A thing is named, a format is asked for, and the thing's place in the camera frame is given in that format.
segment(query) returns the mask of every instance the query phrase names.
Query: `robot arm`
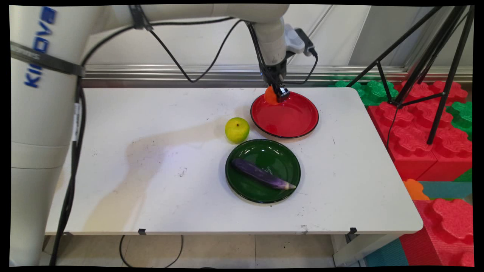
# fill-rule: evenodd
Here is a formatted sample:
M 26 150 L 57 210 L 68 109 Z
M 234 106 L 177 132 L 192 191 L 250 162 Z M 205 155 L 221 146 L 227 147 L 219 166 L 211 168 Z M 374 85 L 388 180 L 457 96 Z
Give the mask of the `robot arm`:
M 254 22 L 261 54 L 267 66 L 272 68 L 272 77 L 284 78 L 288 48 L 294 53 L 303 51 L 297 39 L 285 35 L 290 27 L 285 28 L 282 15 L 288 4 L 142 7 L 150 21 L 232 16 Z M 133 24 L 126 5 L 53 9 L 9 6 L 9 14 L 12 42 L 74 64 L 80 64 L 93 30 L 96 33 Z M 55 187 L 73 134 L 77 76 L 15 58 L 11 58 L 11 76 L 10 265 L 37 265 Z

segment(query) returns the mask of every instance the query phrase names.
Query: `green apple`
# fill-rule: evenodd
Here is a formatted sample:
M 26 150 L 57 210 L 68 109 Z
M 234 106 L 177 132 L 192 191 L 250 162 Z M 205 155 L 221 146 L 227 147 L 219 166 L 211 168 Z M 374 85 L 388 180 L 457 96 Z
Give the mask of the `green apple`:
M 232 118 L 225 125 L 225 135 L 233 143 L 242 143 L 249 135 L 249 123 L 240 117 Z

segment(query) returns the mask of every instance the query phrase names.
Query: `red foam block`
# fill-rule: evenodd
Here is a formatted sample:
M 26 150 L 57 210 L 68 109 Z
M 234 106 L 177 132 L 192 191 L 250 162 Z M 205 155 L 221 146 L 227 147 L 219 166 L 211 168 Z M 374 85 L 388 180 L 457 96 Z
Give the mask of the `red foam block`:
M 416 179 L 437 162 L 431 150 L 425 133 L 413 124 L 392 128 L 388 152 L 403 180 Z
M 428 86 L 429 90 L 431 90 L 433 93 L 443 92 L 444 87 L 445 87 L 445 82 L 442 82 L 442 81 L 436 81 L 432 85 Z M 445 105 L 450 106 L 455 101 L 465 103 L 467 95 L 468 95 L 467 91 L 463 90 L 459 83 L 452 82 L 451 90 L 449 92 L 449 96 L 447 97 L 447 101 L 445 102 Z
M 413 202 L 423 228 L 400 237 L 408 264 L 474 266 L 472 206 L 461 199 Z
M 417 180 L 454 181 L 472 168 L 472 142 L 467 133 L 450 127 L 437 129 L 432 145 L 432 153 L 437 162 Z
M 400 92 L 402 90 L 403 86 L 406 83 L 407 83 L 406 80 L 403 81 L 402 83 L 396 85 L 395 89 L 398 92 Z M 434 94 L 434 92 L 429 89 L 429 85 L 427 83 L 424 83 L 424 82 L 422 82 L 421 84 L 415 83 L 415 84 L 413 84 L 412 89 L 408 92 L 407 97 L 405 98 L 403 103 L 410 102 L 410 101 L 413 101 L 413 100 L 417 100 L 417 99 L 420 99 L 420 98 L 424 98 L 424 97 L 430 96 L 432 94 Z M 411 105 L 408 105 L 408 106 L 405 106 L 405 107 L 407 107 L 409 110 L 411 110 L 413 107 L 415 107 L 415 105 L 417 105 L 417 104 L 411 104 Z
M 430 132 L 438 107 L 439 101 L 435 99 L 416 103 L 412 109 L 409 109 L 413 114 L 413 124 L 422 131 Z M 439 122 L 439 129 L 452 127 L 451 122 L 453 118 L 452 114 L 443 111 Z
M 382 102 L 378 106 L 368 106 L 367 110 L 383 144 L 386 145 L 388 130 L 395 116 L 396 107 L 387 102 Z M 413 115 L 404 107 L 398 110 L 393 127 L 408 127 L 412 124 L 412 121 Z

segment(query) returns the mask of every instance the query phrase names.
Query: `black border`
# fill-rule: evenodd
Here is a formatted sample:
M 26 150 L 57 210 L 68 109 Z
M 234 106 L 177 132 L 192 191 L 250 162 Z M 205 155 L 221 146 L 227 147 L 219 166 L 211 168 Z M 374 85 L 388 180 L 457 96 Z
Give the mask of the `black border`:
M 254 106 L 254 103 L 257 101 L 257 99 L 259 99 L 259 97 L 263 96 L 263 94 L 261 94 L 260 96 L 258 96 L 258 97 L 257 97 L 257 98 L 256 98 L 256 99 L 255 99 L 255 100 L 252 102 L 252 105 L 250 105 L 250 118 L 252 119 L 252 122 L 253 122 L 254 124 L 256 124 L 256 126 L 257 126 L 257 127 L 260 129 L 260 130 L 262 130 L 263 132 L 265 132 L 265 133 L 267 133 L 267 134 L 269 134 L 269 135 L 271 135 L 271 136 L 277 137 L 277 138 L 282 138 L 282 139 L 294 139 L 294 138 L 299 138 L 299 137 L 302 137 L 302 136 L 306 136 L 306 135 L 308 135 L 308 134 L 309 134 L 309 133 L 311 133 L 311 132 L 312 132 L 312 131 L 313 131 L 313 130 L 314 130 L 316 127 L 317 127 L 317 125 L 319 124 L 319 111 L 318 111 L 318 108 L 316 107 L 316 105 L 315 105 L 315 104 L 314 104 L 314 103 L 313 103 L 311 100 L 309 100 L 307 97 L 305 97 L 304 95 L 302 95 L 302 94 L 300 94 L 300 93 L 297 93 L 297 94 L 298 94 L 298 95 L 300 95 L 300 96 L 302 96 L 302 97 L 304 97 L 305 99 L 307 99 L 307 100 L 309 101 L 309 103 L 311 103 L 311 104 L 314 106 L 314 108 L 316 109 L 316 113 L 317 113 L 317 115 L 318 115 L 318 120 L 316 121 L 316 124 L 315 124 L 315 125 L 314 125 L 314 127 L 313 127 L 313 128 L 310 130 L 310 131 L 308 131 L 307 133 L 302 134 L 302 135 L 299 135 L 299 136 L 279 136 L 279 135 L 275 135 L 275 134 L 269 133 L 269 132 L 265 131 L 263 128 L 261 128 L 261 127 L 260 127 L 260 126 L 257 124 L 257 122 L 254 120 L 254 116 L 252 115 L 252 107 Z
M 296 157 L 296 155 L 295 155 L 295 154 L 292 152 L 292 150 L 291 150 L 291 149 L 289 149 L 289 147 L 287 147 L 287 146 L 285 146 L 285 145 L 281 144 L 280 142 L 276 142 L 276 141 L 269 140 L 269 139 L 253 139 L 253 140 L 249 140 L 249 141 L 243 142 L 242 144 L 240 144 L 240 145 L 236 146 L 236 147 L 235 147 L 235 148 L 232 150 L 232 152 L 230 152 L 230 154 L 228 155 L 227 160 L 225 161 L 225 179 L 227 180 L 228 185 L 229 185 L 229 186 L 230 186 L 230 188 L 232 188 L 232 190 L 233 190 L 234 192 L 236 192 L 238 195 L 240 195 L 241 197 L 243 197 L 243 198 L 245 198 L 245 199 L 247 199 L 247 200 L 249 200 L 249 201 L 255 202 L 255 203 L 269 204 L 269 203 L 275 203 L 275 202 L 279 202 L 279 201 L 281 201 L 281 200 L 284 200 L 284 199 L 288 198 L 290 195 L 292 195 L 292 194 L 294 193 L 294 191 L 296 191 L 296 189 L 297 189 L 297 188 L 296 188 L 296 189 L 294 189 L 294 190 L 292 190 L 292 192 L 290 192 L 290 194 L 289 194 L 289 195 L 287 195 L 287 196 L 285 196 L 285 197 L 283 197 L 283 198 L 281 198 L 281 199 L 275 200 L 275 201 L 256 201 L 256 200 L 254 200 L 254 199 L 250 199 L 250 198 L 247 198 L 247 197 L 243 196 L 243 195 L 242 195 L 242 194 L 241 194 L 239 191 L 237 191 L 237 190 L 236 190 L 234 187 L 232 187 L 232 184 L 230 184 L 230 182 L 228 181 L 228 175 L 227 175 L 227 168 L 228 168 L 228 166 L 229 166 L 229 161 L 228 161 L 228 159 L 229 159 L 229 158 L 232 156 L 232 154 L 234 153 L 234 151 L 235 151 L 235 150 L 236 150 L 236 149 L 237 149 L 239 146 L 241 146 L 241 145 L 243 145 L 243 144 L 246 144 L 246 143 L 249 143 L 249 142 L 253 142 L 253 141 L 270 141 L 270 142 L 274 142 L 274 143 L 276 143 L 276 144 L 279 144 L 279 145 L 281 145 L 281 146 L 283 146 L 283 147 L 287 148 L 287 150 L 289 150 L 289 151 L 291 152 L 291 154 L 294 156 L 294 158 L 296 158 L 296 162 L 298 163 L 298 169 L 299 169 L 299 177 L 298 177 L 298 179 L 299 179 L 299 182 L 298 182 L 298 185 L 297 185 L 297 186 L 299 186 L 299 183 L 301 183 L 301 165 L 299 164 L 298 157 Z

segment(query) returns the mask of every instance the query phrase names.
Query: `purple eggplant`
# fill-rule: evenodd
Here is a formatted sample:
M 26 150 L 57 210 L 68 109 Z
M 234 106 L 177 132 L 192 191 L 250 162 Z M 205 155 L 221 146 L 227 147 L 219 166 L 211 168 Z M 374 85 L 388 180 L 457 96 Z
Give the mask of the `purple eggplant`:
M 274 189 L 279 190 L 291 190 L 296 189 L 296 186 L 284 181 L 274 175 L 267 173 L 264 170 L 261 170 L 255 164 L 248 162 L 241 158 L 235 158 L 232 160 L 232 166 L 235 167 L 238 171 L 254 178 L 257 181 L 260 181 L 266 186 L 269 186 Z

